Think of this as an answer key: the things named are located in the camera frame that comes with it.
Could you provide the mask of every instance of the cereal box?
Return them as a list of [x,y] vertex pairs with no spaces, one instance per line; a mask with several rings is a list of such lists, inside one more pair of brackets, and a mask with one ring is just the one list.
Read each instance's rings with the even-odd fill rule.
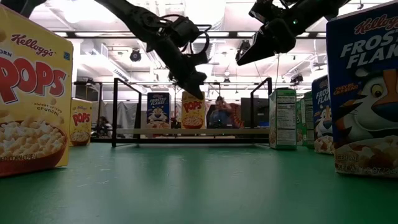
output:
[[86,146],[90,143],[92,113],[92,102],[72,99],[69,146]]
[[307,146],[307,126],[305,125],[304,99],[296,102],[296,133],[297,146]]
[[269,104],[270,147],[296,149],[296,91],[276,89]]
[[1,4],[0,21],[0,177],[65,166],[72,44]]
[[206,120],[205,92],[203,100],[187,91],[182,93],[182,129],[204,129]]
[[313,130],[313,105],[312,105],[312,91],[304,93],[305,103],[305,126],[307,127],[307,147],[313,149],[314,130]]
[[328,76],[318,78],[312,83],[313,126],[315,152],[333,154],[333,131]]
[[398,1],[329,22],[327,49],[336,171],[398,177]]
[[170,105],[170,93],[148,93],[148,129],[170,129]]

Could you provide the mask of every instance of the green table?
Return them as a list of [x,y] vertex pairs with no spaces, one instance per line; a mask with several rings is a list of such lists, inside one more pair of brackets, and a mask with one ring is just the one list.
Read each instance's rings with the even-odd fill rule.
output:
[[398,182],[336,174],[306,148],[91,144],[0,192],[2,224],[396,223]]

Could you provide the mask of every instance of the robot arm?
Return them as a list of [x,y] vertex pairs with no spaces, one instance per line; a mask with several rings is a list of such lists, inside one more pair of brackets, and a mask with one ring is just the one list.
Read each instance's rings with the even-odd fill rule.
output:
[[[46,0],[2,0],[1,4],[15,10],[25,17],[32,14],[34,8]],[[126,0],[95,0],[122,20],[129,30],[147,44],[147,52],[155,50],[170,70],[169,78],[193,96],[203,99],[199,86],[206,80],[204,73],[195,66],[208,63],[206,50],[209,36],[189,18],[180,15],[159,17],[149,10],[134,6]],[[175,21],[167,17],[177,17]],[[180,48],[186,48],[200,35],[206,35],[206,45],[198,54],[183,54]]]
[[280,0],[285,7],[282,9],[273,5],[273,0],[257,0],[249,15],[264,25],[253,36],[252,46],[237,57],[238,65],[289,52],[295,47],[296,36],[322,17],[336,17],[339,8],[349,1]]

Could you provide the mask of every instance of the yellow cereal box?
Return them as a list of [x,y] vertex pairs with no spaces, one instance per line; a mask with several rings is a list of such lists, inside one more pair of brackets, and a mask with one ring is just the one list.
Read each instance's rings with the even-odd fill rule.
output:
[[0,4],[0,177],[68,164],[72,53]]
[[188,92],[182,93],[182,129],[204,129],[206,120],[205,93],[203,100]]
[[92,102],[72,99],[70,111],[69,146],[86,146],[91,137]]

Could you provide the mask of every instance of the green cereal box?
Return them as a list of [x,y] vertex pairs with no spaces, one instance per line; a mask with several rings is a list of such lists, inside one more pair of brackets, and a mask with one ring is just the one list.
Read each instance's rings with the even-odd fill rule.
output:
[[307,146],[307,126],[305,125],[304,99],[296,102],[296,135],[297,146]]
[[304,94],[305,103],[305,125],[307,127],[307,147],[313,149],[314,130],[313,130],[313,105],[312,105],[312,91]]
[[269,102],[270,147],[296,149],[296,91],[276,89]]

